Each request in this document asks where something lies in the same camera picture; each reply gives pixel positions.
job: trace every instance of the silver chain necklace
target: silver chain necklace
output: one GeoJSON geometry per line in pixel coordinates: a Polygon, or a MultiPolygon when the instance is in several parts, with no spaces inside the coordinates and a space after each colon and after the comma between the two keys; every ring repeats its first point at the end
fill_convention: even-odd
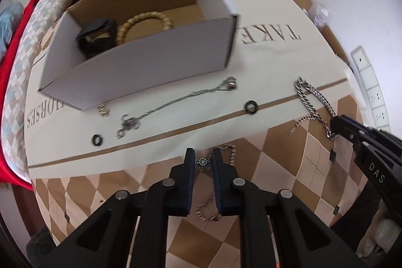
{"type": "MultiPolygon", "coordinates": [[[[226,149],[231,149],[232,151],[230,152],[230,157],[229,157],[229,165],[234,164],[234,159],[236,157],[236,146],[234,144],[225,144],[224,146],[219,147],[220,150],[226,150],[226,149]]],[[[206,158],[200,158],[195,160],[195,164],[198,166],[200,171],[210,171],[212,169],[211,165],[211,156],[212,152],[206,157],[206,158]]],[[[203,221],[218,221],[221,218],[220,214],[212,214],[210,217],[206,217],[202,212],[201,208],[207,207],[212,203],[214,200],[214,194],[212,194],[211,197],[209,197],[204,203],[200,204],[197,206],[196,214],[197,216],[203,220],[203,221]]]]}
{"type": "Polygon", "coordinates": [[[307,91],[311,92],[325,106],[325,108],[328,110],[329,114],[331,115],[331,118],[334,118],[336,116],[336,113],[335,113],[334,109],[332,108],[332,106],[329,104],[328,100],[325,99],[325,97],[315,87],[313,87],[312,85],[307,83],[301,77],[299,77],[294,82],[294,85],[295,85],[295,90],[296,90],[297,96],[299,97],[300,101],[302,102],[304,107],[307,109],[307,111],[310,113],[310,115],[300,118],[296,122],[295,126],[290,130],[289,134],[294,133],[296,131],[296,128],[304,121],[317,120],[325,128],[327,138],[329,138],[330,140],[333,140],[335,138],[336,134],[330,130],[330,128],[328,127],[328,122],[323,120],[321,115],[317,112],[317,110],[310,103],[303,88],[306,89],[307,91]]]}
{"type": "Polygon", "coordinates": [[[196,97],[198,95],[203,95],[205,93],[214,93],[216,91],[232,91],[232,90],[235,90],[236,88],[237,88],[236,79],[234,77],[228,77],[213,89],[201,89],[198,91],[193,91],[193,92],[189,93],[188,95],[185,95],[183,97],[177,98],[172,101],[169,101],[169,102],[163,104],[162,106],[159,106],[158,108],[155,108],[149,112],[141,114],[138,117],[126,118],[128,115],[123,115],[123,117],[121,118],[121,129],[117,131],[117,138],[122,138],[123,136],[125,136],[126,131],[130,131],[133,128],[137,130],[140,126],[139,121],[142,120],[144,117],[146,117],[154,112],[157,112],[158,110],[161,110],[167,106],[170,106],[176,102],[179,102],[179,101],[182,101],[182,100],[185,100],[188,98],[196,97]]]}

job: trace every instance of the black ring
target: black ring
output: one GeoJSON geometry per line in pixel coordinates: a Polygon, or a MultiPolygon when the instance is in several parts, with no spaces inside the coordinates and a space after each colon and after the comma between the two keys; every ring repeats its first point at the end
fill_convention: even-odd
{"type": "Polygon", "coordinates": [[[254,100],[249,100],[244,105],[244,109],[246,110],[247,114],[254,115],[258,111],[258,105],[254,100]]]}
{"type": "Polygon", "coordinates": [[[100,146],[102,144],[103,138],[99,134],[94,134],[92,137],[92,144],[94,146],[100,146]]]}

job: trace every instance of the table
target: table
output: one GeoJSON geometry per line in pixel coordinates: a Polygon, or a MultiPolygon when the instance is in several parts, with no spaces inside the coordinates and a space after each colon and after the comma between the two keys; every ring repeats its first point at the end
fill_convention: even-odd
{"type": "MultiPolygon", "coordinates": [[[[35,109],[37,120],[26,127],[25,142],[39,208],[57,244],[117,190],[140,192],[165,178],[172,166],[182,162],[190,145],[205,149],[199,156],[219,144],[235,145],[234,165],[241,177],[264,190],[292,190],[327,225],[353,204],[367,179],[352,160],[352,145],[340,136],[327,139],[317,121],[305,122],[288,135],[295,119],[307,114],[293,90],[297,74],[317,86],[338,115],[361,122],[338,59],[291,0],[270,0],[281,6],[270,6],[265,0],[232,1],[242,18],[225,71],[113,100],[106,105],[111,110],[107,118],[100,117],[95,108],[78,112],[36,91],[46,58],[44,41],[31,73],[25,114],[27,121],[35,109]],[[265,15],[272,21],[262,21],[265,15]],[[178,112],[188,112],[188,104],[165,108],[144,120],[139,130],[116,140],[116,122],[122,112],[145,111],[150,103],[214,87],[230,74],[238,78],[238,90],[197,98],[191,103],[192,115],[181,120],[178,112]],[[244,99],[251,98],[260,104],[260,110],[248,116],[240,109],[244,99]],[[105,144],[94,151],[88,135],[100,130],[105,144]]],[[[325,108],[314,105],[329,120],[325,108]]],[[[240,266],[238,219],[208,222],[195,213],[212,191],[210,175],[198,172],[191,214],[169,220],[167,267],[240,266]]],[[[205,214],[213,211],[210,206],[205,214]]]]}

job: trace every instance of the jewelry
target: jewelry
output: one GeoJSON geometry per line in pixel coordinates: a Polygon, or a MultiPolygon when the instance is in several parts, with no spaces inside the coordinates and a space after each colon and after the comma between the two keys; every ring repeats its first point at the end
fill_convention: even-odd
{"type": "Polygon", "coordinates": [[[295,85],[295,90],[296,90],[297,96],[299,97],[300,101],[302,102],[304,107],[307,109],[307,111],[310,113],[310,115],[300,118],[296,122],[295,126],[289,131],[289,134],[293,134],[296,131],[296,128],[304,121],[317,120],[325,128],[327,138],[329,138],[330,140],[333,140],[335,138],[336,134],[330,130],[330,128],[328,127],[328,122],[323,120],[321,115],[319,113],[317,113],[316,109],[313,107],[313,105],[308,100],[303,88],[306,89],[307,91],[311,92],[325,106],[325,108],[328,110],[328,113],[331,115],[331,118],[334,118],[336,116],[336,113],[335,113],[334,109],[332,108],[332,106],[329,104],[328,100],[325,99],[325,97],[316,88],[314,88],[312,85],[308,84],[301,77],[299,77],[294,82],[294,85],[295,85]]]}
{"type": "Polygon", "coordinates": [[[123,115],[121,118],[121,129],[117,131],[117,138],[122,138],[123,136],[125,136],[126,131],[129,131],[131,129],[139,129],[139,121],[141,119],[143,119],[144,117],[157,112],[158,110],[161,110],[169,105],[172,105],[176,102],[188,99],[188,98],[192,98],[192,97],[196,97],[198,95],[203,95],[205,93],[214,93],[216,91],[232,91],[235,90],[237,88],[237,82],[236,79],[234,77],[228,77],[225,80],[223,80],[217,87],[213,88],[213,89],[201,89],[198,91],[194,91],[192,93],[189,93],[188,95],[185,95],[183,97],[177,98],[175,100],[169,101],[165,104],[163,104],[162,106],[159,106],[158,108],[155,108],[149,112],[143,113],[138,117],[130,117],[127,118],[126,117],[128,115],[123,115]]]}
{"type": "Polygon", "coordinates": [[[94,136],[92,137],[92,144],[94,146],[101,146],[102,142],[103,138],[99,134],[94,134],[94,136]]]}
{"type": "Polygon", "coordinates": [[[258,111],[258,104],[254,100],[249,100],[244,105],[247,114],[254,115],[258,111]]]}
{"type": "MultiPolygon", "coordinates": [[[[234,159],[236,157],[236,146],[234,144],[225,144],[224,146],[219,147],[220,150],[226,150],[226,149],[231,149],[230,157],[229,157],[229,165],[234,164],[234,159]]],[[[195,164],[198,166],[201,172],[204,171],[210,171],[212,170],[212,164],[211,164],[211,156],[212,152],[206,157],[206,158],[200,158],[195,160],[195,164]]],[[[215,195],[212,194],[211,197],[209,197],[204,203],[199,204],[197,206],[196,214],[197,216],[202,220],[202,221],[218,221],[221,218],[220,214],[215,214],[212,215],[211,217],[206,217],[202,214],[201,208],[207,207],[210,205],[214,199],[215,195]]]]}
{"type": "Polygon", "coordinates": [[[133,16],[132,18],[128,19],[127,22],[124,23],[123,26],[119,28],[119,31],[117,32],[117,37],[116,37],[117,45],[119,46],[124,43],[125,35],[127,34],[128,30],[130,30],[134,24],[137,24],[138,22],[141,22],[143,20],[148,20],[148,19],[161,20],[163,22],[163,30],[170,30],[171,28],[173,28],[172,20],[160,12],[141,13],[141,14],[138,14],[138,15],[133,16]]]}
{"type": "Polygon", "coordinates": [[[106,109],[104,105],[98,106],[96,109],[98,110],[98,114],[102,117],[109,116],[109,109],[106,109]]]}

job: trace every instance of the silver bolt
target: silver bolt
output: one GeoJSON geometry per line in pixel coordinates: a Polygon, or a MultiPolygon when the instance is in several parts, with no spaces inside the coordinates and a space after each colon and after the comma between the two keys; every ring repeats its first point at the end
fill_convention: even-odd
{"type": "Polygon", "coordinates": [[[117,191],[115,197],[119,200],[126,199],[128,197],[128,192],[126,190],[117,191]]]}
{"type": "Polygon", "coordinates": [[[162,184],[163,184],[164,186],[174,186],[174,179],[172,179],[172,178],[165,178],[165,179],[162,181],[162,184]]]}
{"type": "Polygon", "coordinates": [[[284,189],[281,191],[281,197],[285,199],[290,199],[293,196],[293,193],[291,190],[284,189]]]}
{"type": "Polygon", "coordinates": [[[233,180],[233,184],[237,185],[237,186],[243,186],[244,184],[246,184],[246,181],[244,179],[242,179],[241,177],[236,177],[233,180]]]}

